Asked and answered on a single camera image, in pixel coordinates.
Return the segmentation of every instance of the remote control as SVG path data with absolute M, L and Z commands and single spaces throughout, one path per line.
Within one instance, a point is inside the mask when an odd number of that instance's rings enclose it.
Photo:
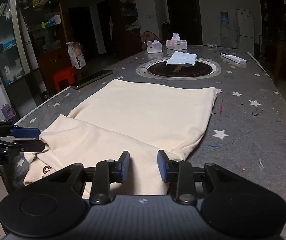
M 227 53 L 221 53 L 221 56 L 222 57 L 226 57 L 230 60 L 233 60 L 234 62 L 236 63 L 239 63 L 239 64 L 246 64 L 247 61 L 245 59 L 242 59 L 240 57 L 237 57 L 237 56 L 233 56 L 233 55 L 230 55 L 230 54 L 227 54 Z

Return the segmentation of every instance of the metal screw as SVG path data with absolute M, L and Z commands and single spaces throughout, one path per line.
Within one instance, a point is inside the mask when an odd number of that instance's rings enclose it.
M 182 194 L 179 199 L 184 203 L 190 203 L 195 201 L 195 197 L 192 194 Z

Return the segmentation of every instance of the paper bag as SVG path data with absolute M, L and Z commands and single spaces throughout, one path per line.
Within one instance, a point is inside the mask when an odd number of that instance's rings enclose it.
M 68 42 L 68 54 L 70 55 L 70 61 L 76 69 L 80 69 L 86 65 L 84 56 L 82 54 L 81 46 L 78 42 Z

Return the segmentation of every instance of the cream towel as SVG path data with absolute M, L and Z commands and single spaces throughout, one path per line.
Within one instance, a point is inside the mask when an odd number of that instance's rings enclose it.
M 84 100 L 68 117 L 60 115 L 40 135 L 44 152 L 25 153 L 27 185 L 72 163 L 93 167 L 130 152 L 125 184 L 112 194 L 165 194 L 157 152 L 185 160 L 203 137 L 216 98 L 215 88 L 187 90 L 156 84 L 113 80 Z M 87 194 L 91 183 L 86 185 Z

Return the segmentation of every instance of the doorway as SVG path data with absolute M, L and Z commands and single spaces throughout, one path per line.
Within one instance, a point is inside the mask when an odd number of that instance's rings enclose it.
M 167 6 L 173 32 L 189 45 L 203 45 L 199 0 L 167 0 Z
M 112 38 L 111 38 L 110 24 L 109 24 L 111 20 L 111 12 L 108 0 L 99 2 L 96 4 L 96 6 L 98 8 L 99 20 L 100 20 L 106 54 L 113 55 L 113 45 L 112 45 Z
M 94 28 L 89 7 L 68 9 L 74 39 L 80 43 L 85 61 L 98 56 Z

